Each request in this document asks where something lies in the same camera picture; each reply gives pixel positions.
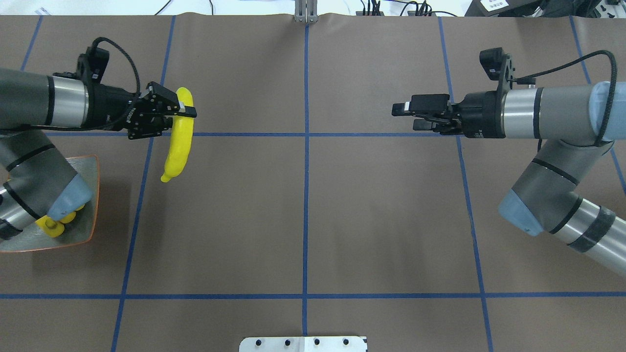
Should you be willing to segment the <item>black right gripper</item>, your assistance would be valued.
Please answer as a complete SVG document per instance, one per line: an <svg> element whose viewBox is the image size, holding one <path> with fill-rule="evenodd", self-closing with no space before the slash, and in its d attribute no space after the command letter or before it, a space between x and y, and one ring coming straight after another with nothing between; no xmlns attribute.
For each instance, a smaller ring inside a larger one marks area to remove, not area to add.
<svg viewBox="0 0 626 352"><path fill-rule="evenodd" d="M484 91L467 94L460 103L452 103L449 94L414 94L407 102L394 103L391 115L417 117L413 122L416 132L501 139L505 138L501 98L497 91Z"/></svg>

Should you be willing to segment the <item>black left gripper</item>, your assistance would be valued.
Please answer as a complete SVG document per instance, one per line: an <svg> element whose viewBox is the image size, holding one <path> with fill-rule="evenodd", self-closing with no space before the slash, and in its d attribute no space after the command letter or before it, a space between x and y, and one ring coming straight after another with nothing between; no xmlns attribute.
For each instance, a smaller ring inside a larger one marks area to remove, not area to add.
<svg viewBox="0 0 626 352"><path fill-rule="evenodd" d="M166 130L166 116L198 116L191 91L179 87L172 91L156 82L148 83L143 91L130 93L125 89L91 84L88 90L88 130L128 129L128 139L161 136ZM139 102L150 105L148 111L163 115L139 115Z"/></svg>

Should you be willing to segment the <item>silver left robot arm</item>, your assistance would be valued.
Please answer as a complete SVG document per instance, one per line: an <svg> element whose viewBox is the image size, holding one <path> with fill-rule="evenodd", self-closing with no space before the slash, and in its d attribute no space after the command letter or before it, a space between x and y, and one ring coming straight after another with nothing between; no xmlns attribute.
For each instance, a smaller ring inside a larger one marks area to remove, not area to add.
<svg viewBox="0 0 626 352"><path fill-rule="evenodd" d="M150 82L130 93L91 73L45 74L1 69L1 238L15 238L38 220L61 222L94 198L47 130L127 130L130 140L171 141L161 181L179 176L190 154L197 110L186 88Z"/></svg>

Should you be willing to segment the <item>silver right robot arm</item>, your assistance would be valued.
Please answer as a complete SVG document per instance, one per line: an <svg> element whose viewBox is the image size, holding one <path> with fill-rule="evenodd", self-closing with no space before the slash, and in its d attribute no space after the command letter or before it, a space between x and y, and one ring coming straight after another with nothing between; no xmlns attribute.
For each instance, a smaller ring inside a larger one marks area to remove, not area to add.
<svg viewBox="0 0 626 352"><path fill-rule="evenodd" d="M543 145L501 201L499 214L526 234L553 234L570 249L624 276L625 221L577 194L593 165L625 138L625 84L618 82L609 123L601 124L609 82L594 85L415 94L392 116L413 116L413 129L467 138L536 139Z"/></svg>

